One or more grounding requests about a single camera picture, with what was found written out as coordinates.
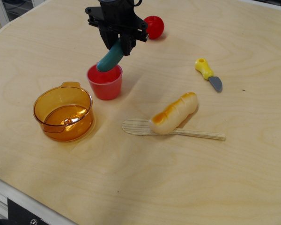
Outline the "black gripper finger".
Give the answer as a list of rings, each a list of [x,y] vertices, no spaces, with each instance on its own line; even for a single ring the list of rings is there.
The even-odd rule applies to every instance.
[[[120,43],[124,56],[129,56],[132,49],[136,46],[136,39],[127,33],[120,35]]]
[[[105,46],[110,50],[118,39],[117,27],[115,25],[99,26],[99,32]]]

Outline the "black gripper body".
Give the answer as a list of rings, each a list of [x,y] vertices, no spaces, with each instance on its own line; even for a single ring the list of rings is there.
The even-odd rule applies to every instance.
[[[137,3],[134,0],[101,0],[99,3],[97,7],[85,9],[89,25],[98,29],[99,26],[115,25],[118,37],[127,33],[139,41],[146,42],[149,39],[148,24],[134,11],[142,3],[141,0]]]

